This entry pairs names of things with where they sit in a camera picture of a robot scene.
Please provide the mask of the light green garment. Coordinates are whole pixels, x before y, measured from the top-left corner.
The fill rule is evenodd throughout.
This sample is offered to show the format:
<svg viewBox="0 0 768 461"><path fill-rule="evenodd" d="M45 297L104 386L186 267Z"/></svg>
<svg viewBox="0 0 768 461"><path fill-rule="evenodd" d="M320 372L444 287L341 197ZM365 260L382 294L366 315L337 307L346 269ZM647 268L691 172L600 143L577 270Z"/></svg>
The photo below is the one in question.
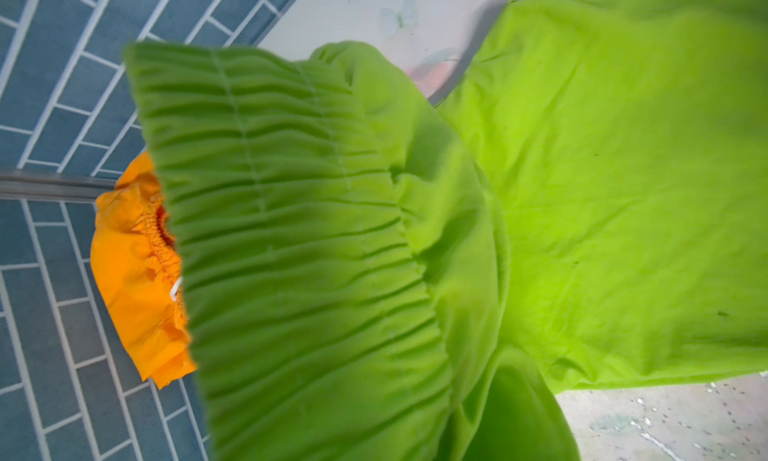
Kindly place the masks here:
<svg viewBox="0 0 768 461"><path fill-rule="evenodd" d="M767 367L767 0L520 0L432 105L362 42L124 52L218 460L575 460L572 389Z"/></svg>

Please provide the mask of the orange shorts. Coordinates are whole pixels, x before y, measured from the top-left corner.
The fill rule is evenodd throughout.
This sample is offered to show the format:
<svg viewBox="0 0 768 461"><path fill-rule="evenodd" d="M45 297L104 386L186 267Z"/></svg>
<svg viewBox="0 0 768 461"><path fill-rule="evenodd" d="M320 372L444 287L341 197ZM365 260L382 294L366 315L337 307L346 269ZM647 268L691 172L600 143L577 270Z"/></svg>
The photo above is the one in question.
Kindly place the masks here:
<svg viewBox="0 0 768 461"><path fill-rule="evenodd" d="M182 301L181 258L148 153L96 200L91 269L141 379L162 389L197 369Z"/></svg>

